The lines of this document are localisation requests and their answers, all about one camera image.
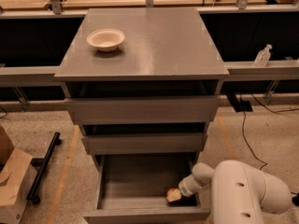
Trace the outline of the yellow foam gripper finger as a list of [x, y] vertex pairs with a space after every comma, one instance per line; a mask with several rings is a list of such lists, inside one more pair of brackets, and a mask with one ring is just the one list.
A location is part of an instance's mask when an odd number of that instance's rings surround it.
[[179, 189], [176, 189], [171, 195], [166, 196], [166, 199], [169, 203], [179, 201], [182, 198], [182, 194]]

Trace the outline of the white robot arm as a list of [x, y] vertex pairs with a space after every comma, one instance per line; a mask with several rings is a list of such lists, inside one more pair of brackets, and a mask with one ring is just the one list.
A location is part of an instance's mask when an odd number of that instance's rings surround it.
[[282, 214], [292, 205], [291, 191], [280, 178], [241, 161], [211, 168], [197, 163], [192, 173], [166, 194], [169, 203], [210, 186], [214, 224], [264, 224], [263, 213]]

